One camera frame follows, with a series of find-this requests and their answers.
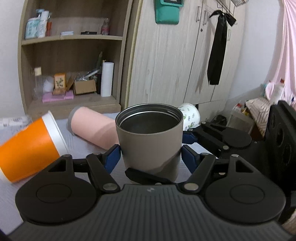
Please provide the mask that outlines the taupe metal tumbler cup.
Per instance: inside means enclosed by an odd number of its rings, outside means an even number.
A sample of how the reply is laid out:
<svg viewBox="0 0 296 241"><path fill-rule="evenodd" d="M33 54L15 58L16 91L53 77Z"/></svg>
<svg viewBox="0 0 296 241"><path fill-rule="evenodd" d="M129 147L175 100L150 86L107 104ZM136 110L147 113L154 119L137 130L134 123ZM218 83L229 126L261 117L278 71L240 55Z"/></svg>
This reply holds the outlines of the taupe metal tumbler cup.
<svg viewBox="0 0 296 241"><path fill-rule="evenodd" d="M175 181L179 174L183 114L171 105L145 103L120 112L116 131L125 167Z"/></svg>

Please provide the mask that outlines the white floral paper cup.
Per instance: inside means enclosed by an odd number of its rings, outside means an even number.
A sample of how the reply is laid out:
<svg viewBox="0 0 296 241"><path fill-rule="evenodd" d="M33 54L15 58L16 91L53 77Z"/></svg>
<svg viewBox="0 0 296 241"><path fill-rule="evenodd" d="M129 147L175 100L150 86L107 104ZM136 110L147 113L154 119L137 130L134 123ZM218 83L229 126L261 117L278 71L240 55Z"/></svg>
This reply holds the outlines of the white floral paper cup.
<svg viewBox="0 0 296 241"><path fill-rule="evenodd" d="M196 106L190 103L183 103L178 109L183 114L183 131L196 128L200 124L201 117Z"/></svg>

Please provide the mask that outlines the pink tumbler cup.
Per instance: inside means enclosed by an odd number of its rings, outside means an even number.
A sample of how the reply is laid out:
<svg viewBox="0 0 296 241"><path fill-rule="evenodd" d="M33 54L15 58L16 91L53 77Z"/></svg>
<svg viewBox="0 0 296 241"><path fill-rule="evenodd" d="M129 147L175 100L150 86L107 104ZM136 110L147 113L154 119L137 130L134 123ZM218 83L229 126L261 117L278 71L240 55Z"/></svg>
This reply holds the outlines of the pink tumbler cup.
<svg viewBox="0 0 296 241"><path fill-rule="evenodd" d="M115 120L84 106L70 112L68 128L74 135L105 150L119 143Z"/></svg>

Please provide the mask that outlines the orange and white paper cup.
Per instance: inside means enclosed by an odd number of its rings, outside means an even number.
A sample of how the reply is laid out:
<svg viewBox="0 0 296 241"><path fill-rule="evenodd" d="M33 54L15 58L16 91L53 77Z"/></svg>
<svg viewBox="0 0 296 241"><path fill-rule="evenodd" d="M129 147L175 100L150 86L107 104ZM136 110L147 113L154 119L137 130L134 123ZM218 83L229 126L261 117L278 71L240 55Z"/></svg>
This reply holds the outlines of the orange and white paper cup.
<svg viewBox="0 0 296 241"><path fill-rule="evenodd" d="M66 141L48 111L1 145L1 180L18 182L68 153Z"/></svg>

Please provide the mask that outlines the light wood wardrobe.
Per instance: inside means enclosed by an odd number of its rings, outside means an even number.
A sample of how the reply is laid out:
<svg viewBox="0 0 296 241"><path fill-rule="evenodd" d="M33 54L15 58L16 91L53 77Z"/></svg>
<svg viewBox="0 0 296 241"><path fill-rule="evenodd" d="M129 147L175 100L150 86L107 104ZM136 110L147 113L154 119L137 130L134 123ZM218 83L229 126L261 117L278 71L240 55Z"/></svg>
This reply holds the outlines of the light wood wardrobe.
<svg viewBox="0 0 296 241"><path fill-rule="evenodd" d="M210 85L208 61L220 10L236 18L227 28L220 82ZM245 6L232 1L185 1L176 25L157 24L154 1L134 1L122 74L122 108L148 102L198 107L203 120L226 105L240 55Z"/></svg>

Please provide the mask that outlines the small floral carton box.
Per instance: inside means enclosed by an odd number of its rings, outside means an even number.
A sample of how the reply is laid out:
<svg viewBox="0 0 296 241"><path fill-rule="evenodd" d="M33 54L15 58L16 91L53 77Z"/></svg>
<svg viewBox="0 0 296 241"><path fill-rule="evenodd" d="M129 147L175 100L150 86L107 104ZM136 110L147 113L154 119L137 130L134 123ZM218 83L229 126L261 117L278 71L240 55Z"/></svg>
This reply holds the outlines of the small floral carton box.
<svg viewBox="0 0 296 241"><path fill-rule="evenodd" d="M54 75L53 95L61 95L66 92L66 73L57 73Z"/></svg>

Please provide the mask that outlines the pink flat box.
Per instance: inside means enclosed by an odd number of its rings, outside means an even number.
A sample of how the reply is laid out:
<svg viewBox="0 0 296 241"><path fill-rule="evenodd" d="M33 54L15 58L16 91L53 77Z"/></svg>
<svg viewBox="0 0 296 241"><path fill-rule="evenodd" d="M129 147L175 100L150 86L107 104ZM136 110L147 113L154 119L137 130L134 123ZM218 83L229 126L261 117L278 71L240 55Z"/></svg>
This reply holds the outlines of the pink flat box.
<svg viewBox="0 0 296 241"><path fill-rule="evenodd" d="M65 94L61 94L61 95L53 95L51 92L47 92L43 95L42 102L50 103L50 102L57 102L57 101L64 101L64 100L71 100L71 99L74 99L73 90L69 90Z"/></svg>

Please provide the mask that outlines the white paper towel roll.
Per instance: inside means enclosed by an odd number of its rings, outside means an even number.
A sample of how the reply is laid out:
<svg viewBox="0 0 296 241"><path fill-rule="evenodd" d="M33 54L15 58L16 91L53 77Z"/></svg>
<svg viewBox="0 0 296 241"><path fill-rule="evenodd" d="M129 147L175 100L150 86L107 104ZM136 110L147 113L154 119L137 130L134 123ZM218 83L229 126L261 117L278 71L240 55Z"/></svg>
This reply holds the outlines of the white paper towel roll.
<svg viewBox="0 0 296 241"><path fill-rule="evenodd" d="M102 76L101 76L101 90L100 95L102 97L110 97L112 93L112 81L113 81L113 62L103 62Z"/></svg>

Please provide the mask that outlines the clear bottle with beige cap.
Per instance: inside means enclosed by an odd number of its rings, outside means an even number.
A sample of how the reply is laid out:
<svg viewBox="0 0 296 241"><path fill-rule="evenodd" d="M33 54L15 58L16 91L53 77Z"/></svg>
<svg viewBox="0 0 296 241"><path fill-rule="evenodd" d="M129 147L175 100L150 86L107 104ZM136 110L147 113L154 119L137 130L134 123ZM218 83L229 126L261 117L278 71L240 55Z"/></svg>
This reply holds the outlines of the clear bottle with beige cap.
<svg viewBox="0 0 296 241"><path fill-rule="evenodd" d="M42 77L42 68L34 68L34 87L33 87L33 100L38 100L43 96L43 77Z"/></svg>

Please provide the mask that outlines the wooden open shelf unit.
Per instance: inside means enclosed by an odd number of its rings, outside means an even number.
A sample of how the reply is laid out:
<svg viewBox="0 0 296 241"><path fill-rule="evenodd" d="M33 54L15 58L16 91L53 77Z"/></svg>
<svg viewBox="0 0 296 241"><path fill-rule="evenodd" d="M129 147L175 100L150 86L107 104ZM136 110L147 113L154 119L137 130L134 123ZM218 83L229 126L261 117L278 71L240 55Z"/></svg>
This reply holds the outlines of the wooden open shelf unit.
<svg viewBox="0 0 296 241"><path fill-rule="evenodd" d="M25 40L27 21L36 15L37 9L52 13L51 35ZM78 105L100 113L120 111L131 10L132 1L25 1L18 36L18 77L24 112L37 119L47 111L56 118L66 118ZM100 34L105 18L110 21L109 35ZM95 92L52 103L33 100L34 68L41 67L43 76L76 76L93 70L98 59L114 63L110 97Z"/></svg>

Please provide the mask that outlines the pink curtain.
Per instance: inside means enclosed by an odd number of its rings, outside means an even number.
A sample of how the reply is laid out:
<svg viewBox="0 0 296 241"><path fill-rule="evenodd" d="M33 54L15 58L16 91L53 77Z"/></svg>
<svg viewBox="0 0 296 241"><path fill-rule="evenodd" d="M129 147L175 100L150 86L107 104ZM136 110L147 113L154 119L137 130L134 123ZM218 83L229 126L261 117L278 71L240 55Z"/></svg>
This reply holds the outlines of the pink curtain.
<svg viewBox="0 0 296 241"><path fill-rule="evenodd" d="M282 1L283 21L280 56L274 77L265 88L268 100L277 87L281 86L280 81L284 80L281 99L287 103L295 100L295 1Z"/></svg>

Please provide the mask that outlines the teal pouch with label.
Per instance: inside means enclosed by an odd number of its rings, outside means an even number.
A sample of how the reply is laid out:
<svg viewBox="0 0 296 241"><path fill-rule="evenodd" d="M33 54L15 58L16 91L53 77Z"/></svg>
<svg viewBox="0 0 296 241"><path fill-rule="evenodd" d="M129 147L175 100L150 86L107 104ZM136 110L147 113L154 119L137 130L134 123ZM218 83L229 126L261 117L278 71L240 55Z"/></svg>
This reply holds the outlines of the teal pouch with label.
<svg viewBox="0 0 296 241"><path fill-rule="evenodd" d="M154 0L155 21L157 24L177 25L183 0Z"/></svg>

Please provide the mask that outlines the pink small bottle on shelf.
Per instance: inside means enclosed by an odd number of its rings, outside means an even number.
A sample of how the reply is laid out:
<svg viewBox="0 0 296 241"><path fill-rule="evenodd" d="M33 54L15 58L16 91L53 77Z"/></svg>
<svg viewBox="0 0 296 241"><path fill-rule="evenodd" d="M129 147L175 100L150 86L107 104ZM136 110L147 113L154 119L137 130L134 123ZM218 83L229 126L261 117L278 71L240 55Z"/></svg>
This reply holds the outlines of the pink small bottle on shelf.
<svg viewBox="0 0 296 241"><path fill-rule="evenodd" d="M104 22L101 26L101 35L109 35L109 29L110 29L110 21L109 18L105 18Z"/></svg>

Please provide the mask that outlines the orange liquid bottle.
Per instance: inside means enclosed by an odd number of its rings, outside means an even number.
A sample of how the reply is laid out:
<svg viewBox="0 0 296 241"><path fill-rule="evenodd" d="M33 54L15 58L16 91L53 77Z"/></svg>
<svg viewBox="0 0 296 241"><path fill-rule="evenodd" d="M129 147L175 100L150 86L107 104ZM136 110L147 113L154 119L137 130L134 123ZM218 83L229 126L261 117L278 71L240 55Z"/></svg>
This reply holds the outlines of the orange liquid bottle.
<svg viewBox="0 0 296 241"><path fill-rule="evenodd" d="M46 29L46 37L51 35L51 28L52 28L52 13L49 12L48 20L47 20L47 29Z"/></svg>

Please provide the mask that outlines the white spray bottle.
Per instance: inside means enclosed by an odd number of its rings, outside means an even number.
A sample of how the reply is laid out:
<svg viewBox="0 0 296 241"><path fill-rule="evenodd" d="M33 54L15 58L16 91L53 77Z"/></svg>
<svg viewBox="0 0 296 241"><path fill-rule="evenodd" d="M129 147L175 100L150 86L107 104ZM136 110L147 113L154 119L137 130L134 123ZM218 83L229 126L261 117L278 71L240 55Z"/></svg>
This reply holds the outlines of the white spray bottle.
<svg viewBox="0 0 296 241"><path fill-rule="evenodd" d="M38 38L43 38L46 35L47 22L49 17L49 11L43 11L40 16L38 25Z"/></svg>

